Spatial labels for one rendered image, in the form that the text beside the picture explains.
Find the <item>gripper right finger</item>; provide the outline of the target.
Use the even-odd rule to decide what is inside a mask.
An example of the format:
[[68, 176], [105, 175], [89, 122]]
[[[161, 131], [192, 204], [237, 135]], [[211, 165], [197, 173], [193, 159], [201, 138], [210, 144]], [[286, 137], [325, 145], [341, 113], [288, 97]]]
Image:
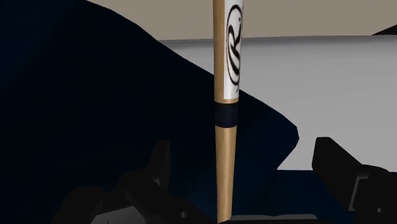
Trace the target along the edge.
[[346, 211], [353, 224], [397, 224], [397, 174], [362, 164], [330, 137], [318, 137], [312, 170]]

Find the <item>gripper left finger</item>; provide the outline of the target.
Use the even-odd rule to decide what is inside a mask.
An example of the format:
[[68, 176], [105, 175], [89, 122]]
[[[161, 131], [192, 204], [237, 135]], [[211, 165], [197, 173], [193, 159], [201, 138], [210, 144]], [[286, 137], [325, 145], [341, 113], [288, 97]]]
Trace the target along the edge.
[[170, 142], [159, 140], [147, 167], [125, 173], [112, 190], [82, 186], [70, 191], [52, 224], [215, 224], [167, 192], [170, 166]]

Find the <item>wooden baseball bat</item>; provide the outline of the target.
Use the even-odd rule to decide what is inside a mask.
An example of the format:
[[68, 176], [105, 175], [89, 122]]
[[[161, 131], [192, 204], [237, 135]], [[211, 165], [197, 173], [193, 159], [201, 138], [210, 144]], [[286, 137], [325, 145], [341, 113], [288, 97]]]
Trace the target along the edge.
[[232, 216], [244, 0], [212, 0], [217, 222]]

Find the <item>dark blue cushion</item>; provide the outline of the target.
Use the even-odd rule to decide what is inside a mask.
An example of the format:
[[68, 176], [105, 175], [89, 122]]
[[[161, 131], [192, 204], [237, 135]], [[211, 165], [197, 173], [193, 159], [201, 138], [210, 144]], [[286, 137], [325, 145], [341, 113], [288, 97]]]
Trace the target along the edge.
[[87, 0], [0, 0], [0, 224], [50, 224], [160, 139], [169, 193], [215, 218], [212, 74]]

